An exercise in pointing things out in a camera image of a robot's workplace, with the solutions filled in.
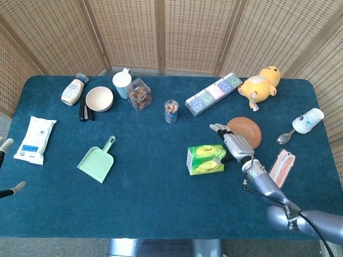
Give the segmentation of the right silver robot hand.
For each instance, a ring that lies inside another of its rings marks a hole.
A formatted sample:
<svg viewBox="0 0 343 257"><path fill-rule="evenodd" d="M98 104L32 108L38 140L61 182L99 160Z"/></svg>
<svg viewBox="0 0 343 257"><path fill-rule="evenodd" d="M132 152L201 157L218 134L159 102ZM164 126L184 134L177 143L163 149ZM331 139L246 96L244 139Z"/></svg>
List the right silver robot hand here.
<svg viewBox="0 0 343 257"><path fill-rule="evenodd" d="M238 163L244 165L252 160L255 152L242 135L235 134L226 125L218 123L210 124L210 129L216 131L228 149L225 157L213 158L213 161L218 164L224 164L236 160Z"/></svg>

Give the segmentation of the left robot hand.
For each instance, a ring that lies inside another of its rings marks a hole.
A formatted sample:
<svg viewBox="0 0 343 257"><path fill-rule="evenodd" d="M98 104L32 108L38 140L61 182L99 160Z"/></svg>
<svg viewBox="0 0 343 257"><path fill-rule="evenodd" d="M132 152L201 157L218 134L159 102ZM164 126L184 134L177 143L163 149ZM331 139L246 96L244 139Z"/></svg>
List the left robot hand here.
<svg viewBox="0 0 343 257"><path fill-rule="evenodd" d="M4 140L4 137L1 137L1 167L3 165L3 162L5 162L5 171L10 171L10 162L8 161L7 153L13 143L14 140L12 138L7 138L6 140ZM1 199L19 193L25 187L25 185L26 182L19 182L12 188L1 190Z"/></svg>

